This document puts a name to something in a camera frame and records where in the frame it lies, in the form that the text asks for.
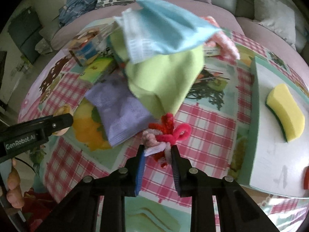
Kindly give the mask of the person left hand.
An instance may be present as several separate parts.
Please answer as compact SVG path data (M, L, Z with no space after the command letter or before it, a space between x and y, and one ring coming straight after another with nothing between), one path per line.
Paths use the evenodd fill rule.
M17 161L15 159L12 159L12 170L7 178L8 192L6 197L12 207L16 209L21 209L24 206L25 201L21 192L20 176L15 168L16 163Z

